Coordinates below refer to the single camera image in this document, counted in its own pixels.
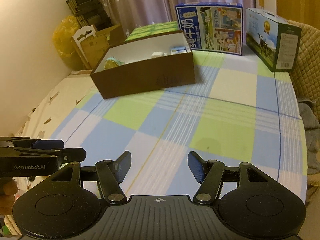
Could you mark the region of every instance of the blue and green checkered cloth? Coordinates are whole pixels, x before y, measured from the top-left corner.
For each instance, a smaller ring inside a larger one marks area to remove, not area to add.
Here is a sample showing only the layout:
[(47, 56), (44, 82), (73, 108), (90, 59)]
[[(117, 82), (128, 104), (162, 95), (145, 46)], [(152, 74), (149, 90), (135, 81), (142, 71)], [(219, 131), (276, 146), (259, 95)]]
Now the blue and green checkered cloth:
[[(176, 29), (176, 22), (155, 24), (129, 39)], [(51, 138), (83, 147), (82, 165), (129, 150), (132, 166), (121, 184), (127, 196), (193, 196), (199, 185), (187, 155), (195, 151), (227, 166), (251, 162), (304, 201), (307, 150), (288, 73), (272, 73), (246, 46), (242, 57), (193, 55), (196, 84), (106, 100), (93, 89)]]

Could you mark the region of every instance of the yellow line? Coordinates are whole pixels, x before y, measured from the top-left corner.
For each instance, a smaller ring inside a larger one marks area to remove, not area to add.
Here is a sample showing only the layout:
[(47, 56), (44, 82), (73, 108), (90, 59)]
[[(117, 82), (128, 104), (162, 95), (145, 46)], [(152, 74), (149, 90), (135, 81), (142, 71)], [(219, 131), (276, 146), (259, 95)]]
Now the yellow line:
[(150, 157), (151, 157), (151, 155), (153, 154), (153, 151), (155, 150), (155, 148), (157, 147), (157, 145), (158, 145), (159, 141), (161, 140), (162, 136), (164, 135), (165, 130), (167, 130), (167, 128), (168, 128), (168, 126), (169, 126), (169, 123), (171, 122), (171, 120), (172, 120), (172, 118), (173, 118), (174, 114), (177, 112), (177, 109), (179, 108), (179, 106), (180, 106), (180, 104), (181, 104), (181, 102), (182, 102), (182, 100), (183, 100), (184, 96), (185, 96), (185, 94), (183, 94), (183, 96), (182, 96), (182, 98), (181, 98), (180, 102), (178, 103), (178, 105), (177, 105), (176, 109), (174, 110), (173, 114), (171, 115), (171, 117), (170, 117), (169, 121), (167, 122), (167, 124), (166, 124), (166, 126), (165, 126), (164, 130), (162, 131), (162, 133), (161, 133), (161, 135), (160, 135), (160, 137), (159, 137), (158, 141), (156, 142), (155, 146), (153, 147), (153, 149), (151, 150), (151, 152), (150, 152), (150, 154), (148, 155), (147, 159), (145, 160), (145, 162), (144, 162), (144, 163), (143, 163), (143, 165), (141, 166), (141, 168), (140, 168), (140, 170), (139, 170), (138, 174), (135, 176), (135, 178), (133, 179), (133, 181), (132, 181), (132, 183), (130, 184), (129, 188), (126, 190), (126, 192), (125, 192), (125, 194), (126, 194), (126, 195), (128, 194), (128, 192), (129, 192), (129, 190), (131, 189), (132, 185), (135, 183), (135, 181), (136, 181), (137, 177), (140, 175), (140, 173), (141, 173), (141, 171), (142, 171), (143, 167), (146, 165), (147, 161), (149, 160), (149, 158), (150, 158)]

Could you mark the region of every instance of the human hand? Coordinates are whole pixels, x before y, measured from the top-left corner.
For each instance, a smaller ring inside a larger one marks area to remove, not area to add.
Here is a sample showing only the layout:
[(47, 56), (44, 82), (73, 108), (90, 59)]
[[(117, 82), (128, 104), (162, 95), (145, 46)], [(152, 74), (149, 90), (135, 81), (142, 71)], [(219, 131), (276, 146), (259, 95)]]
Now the human hand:
[(18, 192), (17, 183), (12, 179), (3, 185), (4, 194), (0, 195), (0, 215), (11, 215), (15, 202), (14, 194)]

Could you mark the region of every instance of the yellow plastic bag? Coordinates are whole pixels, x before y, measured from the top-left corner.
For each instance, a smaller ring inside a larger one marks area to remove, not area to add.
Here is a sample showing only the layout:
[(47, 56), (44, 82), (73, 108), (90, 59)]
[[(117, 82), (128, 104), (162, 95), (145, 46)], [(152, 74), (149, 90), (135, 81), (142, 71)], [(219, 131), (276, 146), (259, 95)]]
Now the yellow plastic bag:
[(71, 57), (75, 49), (71, 43), (71, 37), (80, 29), (78, 21), (74, 16), (68, 16), (62, 20), (52, 35), (53, 44), (60, 57)]

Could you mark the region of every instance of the green box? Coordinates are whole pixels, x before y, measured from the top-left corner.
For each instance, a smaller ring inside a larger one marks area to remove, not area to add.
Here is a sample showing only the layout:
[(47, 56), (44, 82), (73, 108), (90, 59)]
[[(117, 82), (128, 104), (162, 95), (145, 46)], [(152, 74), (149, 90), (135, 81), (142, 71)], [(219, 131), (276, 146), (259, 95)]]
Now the green box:
[(247, 45), (272, 72), (292, 70), (297, 57), (301, 28), (271, 12), (246, 9)]

